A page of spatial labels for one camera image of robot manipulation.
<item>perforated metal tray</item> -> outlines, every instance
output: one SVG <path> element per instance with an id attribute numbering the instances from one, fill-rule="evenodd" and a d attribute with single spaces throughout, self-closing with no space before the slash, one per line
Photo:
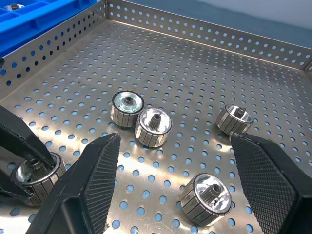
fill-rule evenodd
<path id="1" fill-rule="evenodd" d="M 96 9 L 104 15 L 104 3 L 99 2 Z M 59 36 L 71 25 L 72 35 L 64 35 L 68 40 L 75 34 L 73 24 L 79 25 L 93 10 L 54 32 Z M 104 19 L 70 48 L 57 50 L 56 59 L 47 56 L 51 61 L 40 71 L 26 74 L 24 83 L 17 83 L 0 105 L 23 118 L 51 152 L 61 154 L 67 168 L 88 142 L 121 133 L 106 233 L 262 233 L 243 194 L 230 142 L 215 126 L 215 119 L 225 104 L 245 107 L 255 119 L 248 133 L 280 144 L 312 176 L 308 73 Z M 31 47 L 21 48 L 20 55 L 27 49 L 37 56 L 40 45 L 48 40 L 53 48 L 61 47 L 63 40 L 53 41 L 52 32 Z M 19 61 L 22 56 L 11 55 L 6 66 L 13 58 Z M 6 75 L 21 72 L 14 69 L 7 68 Z M 162 107 L 171 115 L 173 128 L 162 147 L 143 147 L 134 129 L 112 123 L 111 97 L 122 89 L 140 93 L 146 107 Z M 9 173 L 13 161 L 2 154 L 0 166 Z M 179 203 L 183 186 L 199 172 L 223 180 L 234 201 L 232 211 L 211 227 L 192 224 Z M 0 229 L 5 234 L 24 233 L 36 212 L 2 204 Z"/>

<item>cylindrical metal part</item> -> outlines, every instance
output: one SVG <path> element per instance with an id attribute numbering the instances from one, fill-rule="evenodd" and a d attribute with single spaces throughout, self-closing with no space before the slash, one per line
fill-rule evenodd
<path id="1" fill-rule="evenodd" d="M 235 105 L 226 105 L 218 115 L 216 124 L 226 134 L 245 133 L 252 125 L 254 119 L 245 108 Z"/>
<path id="2" fill-rule="evenodd" d="M 211 226 L 231 211 L 232 197 L 217 177 L 197 174 L 184 188 L 181 205 L 187 217 L 201 226 Z"/>
<path id="3" fill-rule="evenodd" d="M 37 158 L 32 159 L 29 162 L 34 179 L 38 180 L 45 177 L 48 174 L 48 170 L 45 165 Z"/>
<path id="4" fill-rule="evenodd" d="M 32 173 L 32 168 L 29 166 L 27 161 L 24 161 L 11 173 L 11 178 L 14 182 L 30 190 L 34 194 L 28 200 L 29 205 L 40 206 L 52 190 L 52 187 L 55 185 L 57 180 L 66 172 L 62 158 L 56 153 L 51 153 L 51 156 L 53 157 L 56 165 L 41 179 L 35 179 Z"/>
<path id="5" fill-rule="evenodd" d="M 143 98 L 133 91 L 120 91 L 113 96 L 111 119 L 121 127 L 132 127 L 144 108 Z"/>
<path id="6" fill-rule="evenodd" d="M 143 145 L 158 147 L 166 142 L 171 128 L 172 121 L 166 112 L 160 109 L 150 108 L 139 114 L 135 135 Z"/>

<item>blue plastic crate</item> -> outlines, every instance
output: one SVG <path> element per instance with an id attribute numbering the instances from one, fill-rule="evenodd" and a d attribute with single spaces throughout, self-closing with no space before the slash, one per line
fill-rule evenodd
<path id="1" fill-rule="evenodd" d="M 97 0 L 0 0 L 0 56 L 7 55 Z M 25 7 L 8 11 L 12 3 Z"/>

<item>blue bin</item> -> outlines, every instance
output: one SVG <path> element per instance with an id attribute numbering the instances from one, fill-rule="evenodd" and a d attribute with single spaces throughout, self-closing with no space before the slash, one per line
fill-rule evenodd
<path id="1" fill-rule="evenodd" d="M 0 0 L 0 56 L 95 4 L 97 0 Z M 12 3 L 25 7 L 8 11 Z"/>

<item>stainless steel tray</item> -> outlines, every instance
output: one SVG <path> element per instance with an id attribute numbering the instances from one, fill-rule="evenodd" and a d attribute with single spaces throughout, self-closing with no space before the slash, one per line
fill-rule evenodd
<path id="1" fill-rule="evenodd" d="M 113 4 L 128 11 L 129 5 L 138 7 L 138 15 L 146 15 L 142 6 L 123 1 Z M 248 132 L 280 144 L 297 166 L 312 176 L 310 74 L 156 29 L 131 26 L 125 24 L 124 16 L 121 22 L 114 21 L 118 16 L 106 19 L 105 6 L 97 3 L 8 55 L 0 105 L 23 118 L 51 152 L 61 154 L 66 167 L 77 160 L 88 142 L 121 133 L 106 233 L 242 234 L 251 229 L 262 233 L 243 194 L 230 142 L 214 122 L 227 103 L 245 107 L 255 119 Z M 89 22 L 95 23 L 85 36 L 79 36 L 85 25 L 78 21 L 84 22 L 83 18 L 87 27 Z M 68 47 L 56 50 L 62 47 L 64 31 Z M 22 56 L 33 50 L 38 57 L 29 55 L 23 63 Z M 34 63 L 44 55 L 46 60 L 40 60 L 38 68 Z M 28 66 L 32 73 L 25 71 Z M 12 84 L 6 86 L 9 78 Z M 162 147 L 143 147 L 136 141 L 134 129 L 112 123 L 111 97 L 122 89 L 142 94 L 147 107 L 162 107 L 171 115 L 173 128 Z M 9 173 L 16 159 L 2 153 L 0 160 L 1 168 Z M 179 204 L 183 186 L 199 172 L 223 180 L 234 201 L 227 216 L 205 228 L 194 226 Z M 25 233 L 36 212 L 0 205 L 0 232 Z"/>

